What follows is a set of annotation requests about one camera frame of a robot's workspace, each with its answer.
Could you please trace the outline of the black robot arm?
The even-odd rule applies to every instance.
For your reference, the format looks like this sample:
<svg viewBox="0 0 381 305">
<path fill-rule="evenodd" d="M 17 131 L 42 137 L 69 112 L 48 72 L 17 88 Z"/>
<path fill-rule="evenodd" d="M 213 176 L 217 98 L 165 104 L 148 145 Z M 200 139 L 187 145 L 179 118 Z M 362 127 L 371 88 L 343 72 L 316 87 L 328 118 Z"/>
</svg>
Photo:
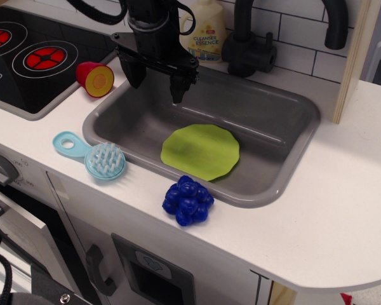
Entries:
<svg viewBox="0 0 381 305">
<path fill-rule="evenodd" d="M 117 44 L 116 52 L 130 85 L 138 88 L 152 69 L 170 77 L 173 103 L 181 103 L 191 84 L 199 79 L 198 59 L 180 43 L 195 29 L 180 30 L 179 10 L 194 13 L 179 1 L 127 1 L 127 21 L 132 33 L 126 38 L 122 33 L 111 35 Z"/>
</svg>

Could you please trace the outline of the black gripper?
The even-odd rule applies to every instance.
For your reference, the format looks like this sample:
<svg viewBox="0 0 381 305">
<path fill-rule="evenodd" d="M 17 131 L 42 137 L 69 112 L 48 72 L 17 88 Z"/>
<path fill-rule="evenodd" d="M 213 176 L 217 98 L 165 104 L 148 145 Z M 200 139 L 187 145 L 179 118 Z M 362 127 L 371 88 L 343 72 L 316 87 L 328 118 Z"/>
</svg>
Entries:
<svg viewBox="0 0 381 305">
<path fill-rule="evenodd" d="M 116 32 L 110 37 L 129 84 L 138 88 L 146 69 L 167 74 L 173 103 L 181 103 L 190 85 L 199 78 L 199 62 L 180 43 L 179 19 L 169 19 L 150 29 L 141 29 L 136 22 L 133 25 L 132 33 Z"/>
</svg>

